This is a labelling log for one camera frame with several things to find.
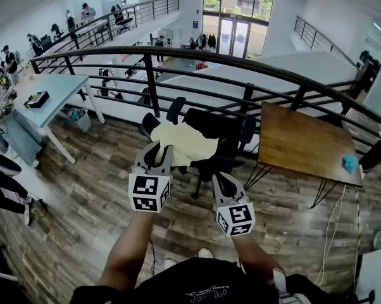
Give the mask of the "person's right forearm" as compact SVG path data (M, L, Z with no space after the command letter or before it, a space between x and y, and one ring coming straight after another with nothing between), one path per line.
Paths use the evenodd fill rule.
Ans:
M273 284L273 270L284 272L282 266L265 252L250 234L234 236L233 244L245 273L259 282Z

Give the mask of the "blue cloth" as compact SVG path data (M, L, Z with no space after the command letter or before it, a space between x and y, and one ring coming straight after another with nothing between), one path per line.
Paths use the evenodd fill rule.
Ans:
M342 157L342 167L344 170L353 174L359 166L359 161L356 155L345 155Z

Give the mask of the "brown wooden table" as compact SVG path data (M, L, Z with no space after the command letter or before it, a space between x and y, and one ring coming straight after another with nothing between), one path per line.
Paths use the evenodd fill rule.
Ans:
M271 169L289 170L321 180L311 208L316 207L329 192L323 194L328 181L333 186L344 184L362 187L359 167L349 173L343 157L356 155L350 133L331 123L305 115L274 103L261 104L258 143L258 173L252 172L244 189L249 189Z

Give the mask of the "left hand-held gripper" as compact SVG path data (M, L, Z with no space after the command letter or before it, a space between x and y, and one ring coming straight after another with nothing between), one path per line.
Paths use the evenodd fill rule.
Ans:
M171 193L172 145L164 148L158 166L149 170L159 149L159 141L151 142L135 158L134 171L128 178L128 197L135 211L160 213Z

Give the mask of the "white cabinet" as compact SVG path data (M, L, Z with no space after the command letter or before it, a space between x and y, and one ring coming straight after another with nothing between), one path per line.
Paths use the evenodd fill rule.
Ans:
M381 249L362 255L355 293L359 300L364 300L372 290L373 304L381 304Z

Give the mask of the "black box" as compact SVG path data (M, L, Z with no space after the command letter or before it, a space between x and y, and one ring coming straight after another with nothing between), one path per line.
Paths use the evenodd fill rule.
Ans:
M24 102L24 107L28 109L38 109L49 99L49 93L47 91L40 91L32 94Z

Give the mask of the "black office chair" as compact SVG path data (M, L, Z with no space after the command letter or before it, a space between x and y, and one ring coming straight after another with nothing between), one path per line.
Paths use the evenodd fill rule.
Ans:
M242 165L237 160L237 156L244 146L251 142L255 133L255 118L248 115L244 119L224 117L207 111L189 108L182 121L178 119L180 112L185 105L184 97L176 98L168 109L166 119L170 124L186 123L198 130L208 139L219 138L216 153L207 160L194 161L189 167L177 167L185 174L191 172L198 175L198 184L210 182L213 174L218 172L231 173L233 168ZM141 123L141 132L151 140L151 132L161 122L152 114L147 113ZM155 164L149 169L158 166L161 158L156 156Z

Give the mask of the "glass double door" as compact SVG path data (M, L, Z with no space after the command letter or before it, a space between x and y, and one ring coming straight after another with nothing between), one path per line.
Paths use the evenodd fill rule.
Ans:
M250 29L250 23L221 18L218 30L218 53L245 58Z

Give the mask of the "black straight balcony railing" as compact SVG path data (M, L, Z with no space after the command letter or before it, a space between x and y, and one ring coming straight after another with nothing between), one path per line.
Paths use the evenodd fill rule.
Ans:
M180 9L180 0L152 0L121 7L121 9L125 16L129 15L134 19L132 22L133 27L130 29L132 30L178 11ZM117 33L115 18L110 12L76 28L73 32L63 35L50 46L45 47L43 52L38 55L46 57L87 47L98 47L113 41L115 37L126 31L129 30L124 30L120 34Z

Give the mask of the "dark coats on rack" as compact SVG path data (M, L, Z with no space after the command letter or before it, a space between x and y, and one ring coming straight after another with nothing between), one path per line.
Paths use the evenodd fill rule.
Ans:
M197 46L199 50L207 49L209 51L216 50L216 37L214 34L200 34L197 38Z

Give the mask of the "person's left forearm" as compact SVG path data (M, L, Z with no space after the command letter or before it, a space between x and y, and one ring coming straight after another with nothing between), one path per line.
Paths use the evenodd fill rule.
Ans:
M155 214L137 212L113 245L98 286L108 286L122 293L135 288L153 230Z

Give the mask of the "person's black shirt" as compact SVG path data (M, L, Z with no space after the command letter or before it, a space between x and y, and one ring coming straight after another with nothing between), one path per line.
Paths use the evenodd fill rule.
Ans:
M281 304L296 300L332 304L332 297L299 274L269 285L224 260L191 258L127 292L109 286L81 286L70 304Z

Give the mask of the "white table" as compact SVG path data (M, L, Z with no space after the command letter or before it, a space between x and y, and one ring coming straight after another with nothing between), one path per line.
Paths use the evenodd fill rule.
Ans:
M101 109L96 104L87 75L33 74L26 76L15 86L17 97L13 102L15 110L26 120L40 128L72 164L76 163L76 160L53 134L49 128L49 123L69 99L81 89L86 90L99 121L102 124L105 123ZM40 108L30 109L24 106L30 96L42 91L47 92L49 97Z

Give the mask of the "black curved metal railing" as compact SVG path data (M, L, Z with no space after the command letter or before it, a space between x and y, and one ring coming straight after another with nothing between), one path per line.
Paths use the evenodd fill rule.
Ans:
M99 64L86 63L85 60L92 55L109 55L109 54L129 54L140 56L144 64L142 66L136 65L115 65L116 69L127 70L143 70L146 72L144 79L133 79L132 77L111 77L111 80L141 84L143 87L138 96L146 97L149 103L146 105L148 108L154 110L155 115L159 115L162 109L159 106L159 101L172 102L173 98L160 95L157 92L159 87L169 89L175 92L189 92L198 96L207 96L218 99L220 101L228 101L228 105L224 106L211 106L206 102L193 102L186 100L185 105L195 106L202 110L207 110L217 115L230 115L235 118L244 118L247 115L258 117L257 110L262 107L264 101L275 100L277 105L289 104L293 110L300 108L311 108L320 111L330 117L334 117L341 122L347 122L369 134L375 135L375 131L361 125L360 123L347 118L343 114L323 108L320 103L312 103L311 100L315 98L325 97L327 103L340 103L350 109L356 110L358 113L368 117L369 119L381 125L381 116L377 115L371 109L359 104L353 98L345 95L342 92L336 91L336 87L352 86L355 81L338 82L330 85L321 84L315 80L309 79L297 73L284 70L275 66L267 65L262 62L251 60L242 60L232 56L212 55L198 51L191 51L186 49L170 49L170 48L156 48L156 47L142 47L142 46L124 46L124 47L102 47L95 49L77 49L69 53L56 53L49 56L38 56L31 59L31 64L36 74L42 74L46 70L50 73L57 71L61 73L63 70L68 70L71 74L74 73L76 67L87 68L100 68ZM151 58L154 55L172 56L178 58L195 58L202 61L210 61L219 65L230 66L239 68L241 70L259 73L275 79L283 80L291 84L297 85L299 88L289 92L277 92L273 89L261 87L252 82L243 82L241 80L226 79L214 75L203 74L201 72L186 72L183 70L169 70L166 68L158 68L152 65ZM244 89L244 95L241 98L233 97L224 92L209 92L206 89L199 89L195 85L189 87L179 84L168 84L157 82L155 75L157 73L170 73L176 77L191 77L205 80L210 83L221 83L228 86L240 87ZM370 149L362 154L359 162L364 170L371 170L373 167L381 162L381 136L375 144L369 143Z

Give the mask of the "pale yellow clothes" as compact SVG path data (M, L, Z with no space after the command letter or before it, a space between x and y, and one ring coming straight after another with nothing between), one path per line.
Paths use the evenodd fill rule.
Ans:
M151 132L151 140L160 142L158 158L166 146L172 145L172 166L189 167L193 161L210 159L217 151L219 138L208 139L186 123L161 123Z

